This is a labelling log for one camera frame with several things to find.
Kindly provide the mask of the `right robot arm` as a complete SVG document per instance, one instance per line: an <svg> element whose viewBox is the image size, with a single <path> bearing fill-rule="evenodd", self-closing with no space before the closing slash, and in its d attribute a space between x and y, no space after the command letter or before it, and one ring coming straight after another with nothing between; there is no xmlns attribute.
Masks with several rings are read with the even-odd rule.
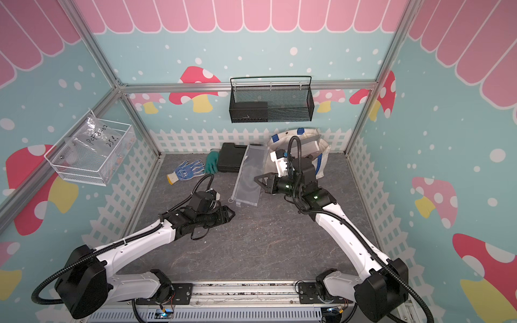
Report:
<svg viewBox="0 0 517 323"><path fill-rule="evenodd" d="M384 317L400 322L392 312L413 298L427 321L433 322L431 309L409 285L405 262L392 260L375 247L345 215L336 198L319 186L312 160L302 154L301 138L291 136L277 160L282 164L277 172L257 176L254 181L271 195L283 194L299 213L310 216L334 239L358 273L357 281L346 279L336 269L320 274L316 278L320 297L352 301L371 322Z"/></svg>

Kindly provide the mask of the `dark grey mesh pouch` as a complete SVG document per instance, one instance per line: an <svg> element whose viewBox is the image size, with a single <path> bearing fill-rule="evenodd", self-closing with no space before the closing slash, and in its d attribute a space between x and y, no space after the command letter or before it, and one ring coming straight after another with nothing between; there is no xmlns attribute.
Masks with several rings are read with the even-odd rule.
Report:
<svg viewBox="0 0 517 323"><path fill-rule="evenodd" d="M230 203L237 207L242 204L256 207L259 202L261 187L254 181L257 176L263 175L269 148L263 145L249 145L242 159L240 170Z"/></svg>

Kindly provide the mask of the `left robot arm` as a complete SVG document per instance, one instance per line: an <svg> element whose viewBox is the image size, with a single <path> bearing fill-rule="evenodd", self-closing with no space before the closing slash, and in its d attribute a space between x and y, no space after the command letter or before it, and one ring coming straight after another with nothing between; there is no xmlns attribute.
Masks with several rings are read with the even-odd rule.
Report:
<svg viewBox="0 0 517 323"><path fill-rule="evenodd" d="M159 269L121 275L119 271L139 257L185 236L196 240L196 229L221 226L235 212L221 203L212 189L214 175L204 175L189 196L160 214L148 227L120 240L89 248L76 248L66 265L41 282L31 294L33 303L63 304L74 319L86 318L110 302L148 300L162 306L176 297L176 289Z"/></svg>

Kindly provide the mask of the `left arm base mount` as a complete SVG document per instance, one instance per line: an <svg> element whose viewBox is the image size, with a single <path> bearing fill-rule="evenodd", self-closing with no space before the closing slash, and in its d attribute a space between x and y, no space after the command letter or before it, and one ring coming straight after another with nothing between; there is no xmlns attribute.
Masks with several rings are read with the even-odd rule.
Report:
<svg viewBox="0 0 517 323"><path fill-rule="evenodd" d="M179 306L189 305L193 296L192 283L172 283L170 286L160 287L150 298L139 298L137 305Z"/></svg>

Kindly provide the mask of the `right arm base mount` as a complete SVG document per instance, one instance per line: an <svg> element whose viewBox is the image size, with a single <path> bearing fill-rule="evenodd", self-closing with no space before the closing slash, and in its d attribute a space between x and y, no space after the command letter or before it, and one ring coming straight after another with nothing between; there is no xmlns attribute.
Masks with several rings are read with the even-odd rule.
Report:
<svg viewBox="0 0 517 323"><path fill-rule="evenodd" d="M352 304L353 301L343 297L331 296L323 291L317 282L297 281L294 285L295 292L301 304Z"/></svg>

